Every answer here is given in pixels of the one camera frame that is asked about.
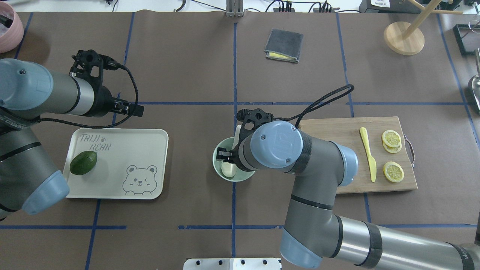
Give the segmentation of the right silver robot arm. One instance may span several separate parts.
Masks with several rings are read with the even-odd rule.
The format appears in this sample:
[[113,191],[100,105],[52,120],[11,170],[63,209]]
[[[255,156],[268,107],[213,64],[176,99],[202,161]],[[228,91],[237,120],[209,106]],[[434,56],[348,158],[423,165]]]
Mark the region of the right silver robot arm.
[[335,258],[374,270],[479,269],[478,244],[454,245],[333,214],[337,188],[351,183],[358,170],[348,147],[273,121],[215,154],[243,171],[295,176],[280,253],[299,267],[316,269],[323,258]]

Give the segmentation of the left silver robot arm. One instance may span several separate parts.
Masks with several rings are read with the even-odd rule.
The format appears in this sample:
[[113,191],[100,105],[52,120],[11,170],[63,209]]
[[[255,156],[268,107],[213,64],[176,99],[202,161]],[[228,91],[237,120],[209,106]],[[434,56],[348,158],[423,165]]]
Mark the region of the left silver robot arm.
[[[1,220],[19,210],[38,214],[70,193],[32,126],[41,122],[83,125],[43,118],[43,114],[101,117],[117,113],[129,119],[144,113],[127,67],[94,51],[79,51],[73,60],[67,75],[30,61],[1,59]],[[127,72],[132,81],[133,102],[113,97],[103,86],[103,71],[118,69]]]

